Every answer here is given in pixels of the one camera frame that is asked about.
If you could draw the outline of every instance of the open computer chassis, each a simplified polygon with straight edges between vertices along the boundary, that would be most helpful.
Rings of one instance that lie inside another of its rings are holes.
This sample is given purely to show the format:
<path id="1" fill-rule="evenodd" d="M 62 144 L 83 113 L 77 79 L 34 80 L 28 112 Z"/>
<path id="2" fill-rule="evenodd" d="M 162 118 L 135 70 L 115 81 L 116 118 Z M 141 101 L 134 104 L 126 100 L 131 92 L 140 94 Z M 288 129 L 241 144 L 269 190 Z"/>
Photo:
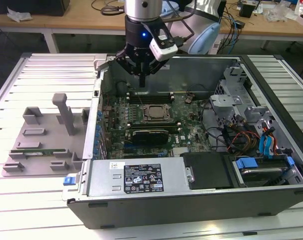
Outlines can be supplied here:
<path id="1" fill-rule="evenodd" d="M 95 63 L 84 162 L 63 195 L 86 227 L 271 216 L 303 201 L 303 133 L 248 56 L 174 57 L 144 89 L 113 59 Z"/>

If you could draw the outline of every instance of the floor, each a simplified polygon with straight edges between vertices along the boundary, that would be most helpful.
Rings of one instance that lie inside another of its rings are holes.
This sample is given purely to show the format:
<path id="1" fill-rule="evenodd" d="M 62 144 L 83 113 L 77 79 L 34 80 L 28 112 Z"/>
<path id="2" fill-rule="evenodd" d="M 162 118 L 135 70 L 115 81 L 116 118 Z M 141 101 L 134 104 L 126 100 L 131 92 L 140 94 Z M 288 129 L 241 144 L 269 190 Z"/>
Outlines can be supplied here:
<path id="1" fill-rule="evenodd" d="M 41 34 L 7 33 L 15 45 L 0 34 L 0 88 L 11 73 L 21 54 L 48 53 L 48 48 Z M 85 35 L 57 34 L 57 44 L 61 53 L 115 53 L 125 45 L 124 36 L 91 35 L 92 44 L 86 44 Z M 281 55 L 300 73 L 303 69 L 303 42 L 296 43 L 290 52 L 286 48 L 291 42 L 271 41 L 266 50 L 261 49 L 260 40 L 239 40 L 231 54 Z"/>

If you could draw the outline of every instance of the warning label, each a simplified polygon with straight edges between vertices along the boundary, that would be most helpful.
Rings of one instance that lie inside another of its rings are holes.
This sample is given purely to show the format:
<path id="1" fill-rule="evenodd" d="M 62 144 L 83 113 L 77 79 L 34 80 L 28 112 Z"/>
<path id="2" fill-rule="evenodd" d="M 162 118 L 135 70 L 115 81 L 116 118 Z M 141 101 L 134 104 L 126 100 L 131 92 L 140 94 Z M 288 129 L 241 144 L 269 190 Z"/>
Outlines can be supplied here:
<path id="1" fill-rule="evenodd" d="M 155 193 L 164 191 L 160 164 L 125 165 L 124 192 L 127 194 Z"/>

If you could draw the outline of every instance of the green circuit board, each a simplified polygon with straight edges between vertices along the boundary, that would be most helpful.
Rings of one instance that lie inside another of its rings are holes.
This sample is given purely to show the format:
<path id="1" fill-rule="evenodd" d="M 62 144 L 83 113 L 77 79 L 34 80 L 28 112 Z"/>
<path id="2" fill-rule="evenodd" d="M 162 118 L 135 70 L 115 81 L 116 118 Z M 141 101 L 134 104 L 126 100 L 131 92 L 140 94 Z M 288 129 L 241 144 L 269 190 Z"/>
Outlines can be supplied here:
<path id="1" fill-rule="evenodd" d="M 185 94 L 175 94 L 174 101 L 166 104 L 167 122 L 179 122 L 179 128 L 169 127 L 168 141 L 161 145 L 134 145 L 128 135 L 133 131 L 128 127 L 128 123 L 146 123 L 146 114 L 143 108 L 153 107 L 152 104 L 130 104 L 125 97 L 109 97 L 108 111 L 104 113 L 106 117 L 106 130 L 111 135 L 111 143 L 107 148 L 108 159 L 126 158 L 157 158 L 173 157 L 173 148 L 188 147 L 190 152 L 210 151 L 209 140 L 205 138 L 204 131 L 199 121 L 199 111 L 201 111 L 200 101 L 193 101 L 191 104 L 185 103 Z"/>

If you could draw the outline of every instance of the cpu socket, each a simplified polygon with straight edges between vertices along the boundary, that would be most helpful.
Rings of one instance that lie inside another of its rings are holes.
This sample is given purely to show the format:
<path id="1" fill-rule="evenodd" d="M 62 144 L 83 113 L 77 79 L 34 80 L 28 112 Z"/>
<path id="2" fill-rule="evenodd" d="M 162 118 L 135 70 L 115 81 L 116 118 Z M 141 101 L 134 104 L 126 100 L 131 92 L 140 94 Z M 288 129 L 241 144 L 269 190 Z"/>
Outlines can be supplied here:
<path id="1" fill-rule="evenodd" d="M 168 104 L 146 104 L 143 106 L 145 122 L 173 122 Z"/>

